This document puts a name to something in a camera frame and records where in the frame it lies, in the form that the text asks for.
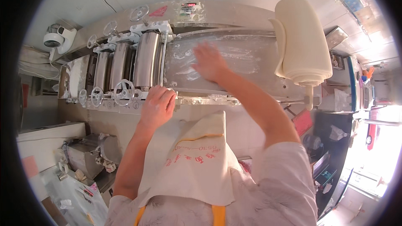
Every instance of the red sign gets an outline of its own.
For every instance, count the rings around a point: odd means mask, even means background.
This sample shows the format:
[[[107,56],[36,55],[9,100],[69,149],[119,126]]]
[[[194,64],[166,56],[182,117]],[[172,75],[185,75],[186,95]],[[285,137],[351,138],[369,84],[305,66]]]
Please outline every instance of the red sign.
[[[167,8],[168,8],[167,5],[162,6],[161,8],[159,8],[156,11],[154,11],[153,13],[151,13],[149,16],[150,17],[163,17]]]

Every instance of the security camera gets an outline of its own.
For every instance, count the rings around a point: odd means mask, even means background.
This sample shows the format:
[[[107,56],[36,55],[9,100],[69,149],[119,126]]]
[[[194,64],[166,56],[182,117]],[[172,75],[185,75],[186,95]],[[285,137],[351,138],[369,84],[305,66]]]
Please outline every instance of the security camera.
[[[43,43],[47,47],[57,48],[59,54],[66,53],[73,44],[76,29],[67,30],[60,24],[53,24],[48,27]]]

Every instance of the apron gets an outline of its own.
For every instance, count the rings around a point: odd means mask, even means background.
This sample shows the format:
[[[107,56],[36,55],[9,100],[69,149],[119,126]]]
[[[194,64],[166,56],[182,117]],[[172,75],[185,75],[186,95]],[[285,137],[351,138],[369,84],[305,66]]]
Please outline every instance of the apron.
[[[156,195],[193,198],[211,204],[214,226],[225,224],[225,206],[234,202],[230,169],[242,171],[226,143],[225,112],[188,122],[139,204],[137,226],[149,199]]]

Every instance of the hand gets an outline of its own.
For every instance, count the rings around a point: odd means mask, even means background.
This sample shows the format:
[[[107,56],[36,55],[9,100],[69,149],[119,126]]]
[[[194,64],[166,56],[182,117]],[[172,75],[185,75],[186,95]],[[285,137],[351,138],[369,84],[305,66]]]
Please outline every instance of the hand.
[[[198,44],[193,50],[198,64],[191,66],[205,79],[216,82],[222,71],[229,70],[226,61],[215,46],[204,42]]]
[[[157,128],[165,124],[173,115],[174,90],[156,85],[149,90],[148,96],[142,105],[141,119],[138,125],[142,129],[154,132]]]

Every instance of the stainless steel roller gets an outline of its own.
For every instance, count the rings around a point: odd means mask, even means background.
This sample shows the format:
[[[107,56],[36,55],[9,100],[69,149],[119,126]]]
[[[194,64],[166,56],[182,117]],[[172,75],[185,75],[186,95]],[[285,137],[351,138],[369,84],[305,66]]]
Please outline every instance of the stainless steel roller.
[[[111,53],[103,52],[98,56],[97,67],[95,70],[94,87],[100,87],[106,93],[110,90],[110,70],[112,68],[113,57]]]
[[[161,35],[146,32],[139,39],[135,56],[134,87],[153,87],[160,84]]]
[[[128,43],[118,43],[113,57],[110,73],[110,89],[122,79],[130,79],[130,72],[133,67],[133,48]]]

